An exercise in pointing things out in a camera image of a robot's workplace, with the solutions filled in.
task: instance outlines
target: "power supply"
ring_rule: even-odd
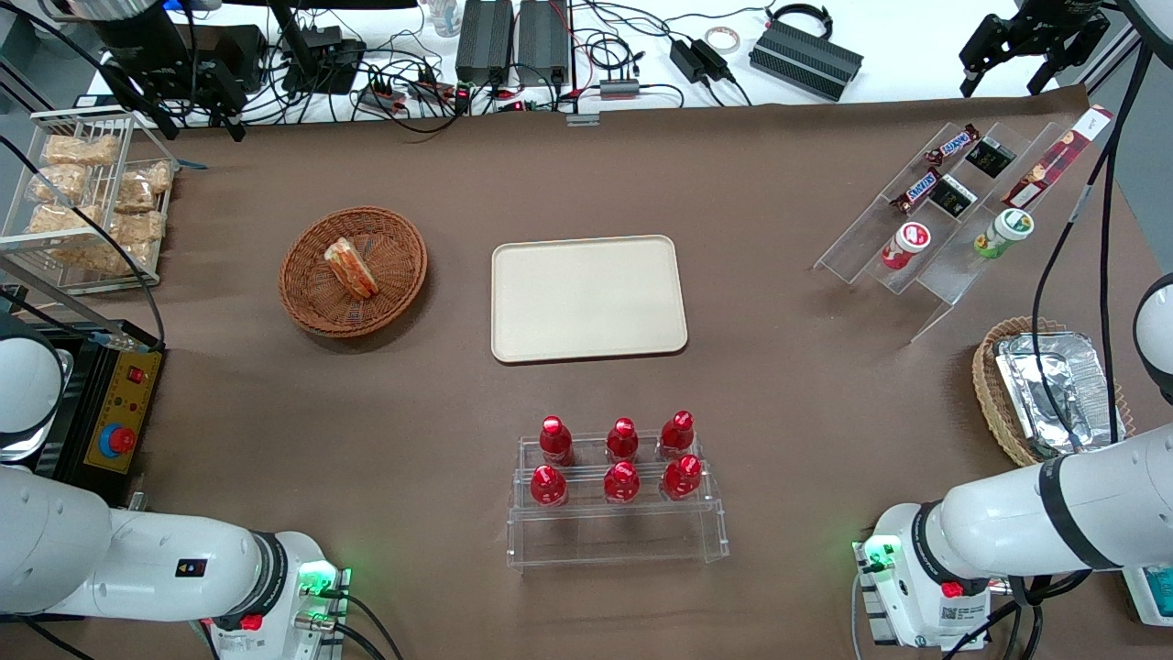
[[[517,67],[522,84],[571,82],[570,32],[569,23],[564,22],[568,15],[567,0],[522,0],[517,13],[516,60],[526,64]]]
[[[467,0],[456,47],[456,77],[473,84],[502,86],[509,80],[513,2]]]
[[[862,63],[862,55],[782,21],[772,21],[750,52],[753,68],[836,102]]]

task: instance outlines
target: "yellow control panel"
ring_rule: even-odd
[[[86,465],[126,475],[138,449],[155,381],[163,355],[120,354],[114,377],[106,392],[94,435],[86,448]]]

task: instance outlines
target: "packaged bread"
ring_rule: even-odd
[[[151,190],[150,179],[143,171],[128,171],[122,175],[122,183],[118,185],[118,197],[114,200],[114,210],[117,212],[144,212],[154,210],[155,192]]]
[[[101,137],[72,137],[69,135],[49,135],[45,141],[42,159],[49,164],[114,164],[118,141],[113,135]]]
[[[81,198],[86,193],[86,183],[89,181],[89,169],[87,169],[86,165],[46,165],[41,168],[41,173],[45,178],[48,178],[49,183],[60,190],[62,195],[69,197],[69,200],[75,204],[81,203]],[[33,200],[60,200],[57,199],[57,196],[53,193],[53,190],[45,184],[45,181],[42,181],[40,176],[33,176],[33,179],[28,182],[28,195],[26,196]]]
[[[379,292],[371,270],[362,263],[362,257],[346,237],[339,238],[326,247],[326,263],[346,290],[359,299],[369,298]]]
[[[152,243],[149,241],[122,245],[122,249],[136,258],[140,265],[150,259],[151,247]],[[74,267],[118,277],[130,274],[130,265],[122,258],[122,254],[106,243],[81,247],[54,247],[48,252],[59,261]]]
[[[163,237],[163,213],[156,210],[142,213],[116,212],[110,219],[110,237],[120,245],[158,240]]]
[[[94,222],[102,222],[102,209],[97,206],[77,206],[77,210],[89,216]],[[42,233],[45,231],[61,231],[63,229],[81,229],[89,226],[80,215],[69,206],[60,204],[40,204],[33,209],[33,217],[28,220],[26,233]],[[79,236],[74,239],[90,239],[89,236]]]

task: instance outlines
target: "red emergency stop button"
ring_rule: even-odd
[[[135,449],[136,440],[134,430],[121,427],[110,434],[110,449],[114,454],[127,454]]]

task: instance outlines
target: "plastic bottle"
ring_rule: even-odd
[[[626,417],[615,421],[615,427],[606,435],[606,458],[611,463],[636,461],[636,451],[639,450],[639,436],[636,435],[636,426]]]
[[[428,19],[440,36],[460,34],[461,12],[456,0],[420,0],[428,6]]]
[[[672,501],[682,501],[700,488],[703,469],[700,460],[686,454],[667,464],[660,478],[660,492]]]
[[[692,447],[692,440],[696,436],[692,431],[692,414],[687,410],[673,415],[672,420],[669,420],[667,424],[664,424],[664,429],[660,430],[659,442],[656,443],[656,456],[664,461],[672,461],[689,454],[689,448]]]
[[[567,478],[549,465],[538,465],[534,470],[534,478],[529,482],[529,495],[534,496],[538,506],[551,509],[562,506],[570,499]]]
[[[575,464],[575,448],[571,444],[570,429],[555,416],[542,422],[542,433],[537,437],[542,447],[542,460],[550,465],[570,468]]]
[[[628,504],[639,494],[639,474],[636,467],[621,461],[603,477],[603,496],[610,504]]]

